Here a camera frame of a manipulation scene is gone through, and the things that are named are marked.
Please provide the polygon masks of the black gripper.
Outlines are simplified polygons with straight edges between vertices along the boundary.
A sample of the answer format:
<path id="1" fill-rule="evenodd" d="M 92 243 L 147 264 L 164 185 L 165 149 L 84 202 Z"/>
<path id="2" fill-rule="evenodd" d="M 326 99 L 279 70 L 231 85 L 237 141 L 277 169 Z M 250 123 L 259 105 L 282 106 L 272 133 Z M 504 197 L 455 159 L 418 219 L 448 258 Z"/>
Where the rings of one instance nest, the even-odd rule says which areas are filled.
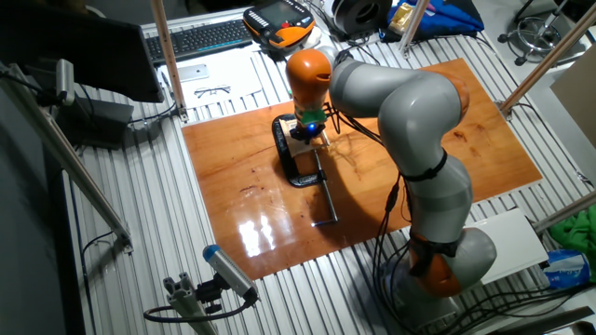
<path id="1" fill-rule="evenodd" d="M 318 136 L 325 129 L 325 127 L 326 126 L 322 123 L 303 124 L 298 122 L 296 127 L 290 130 L 290 135 L 297 141 L 309 143 L 316 138 L 316 136 Z"/>

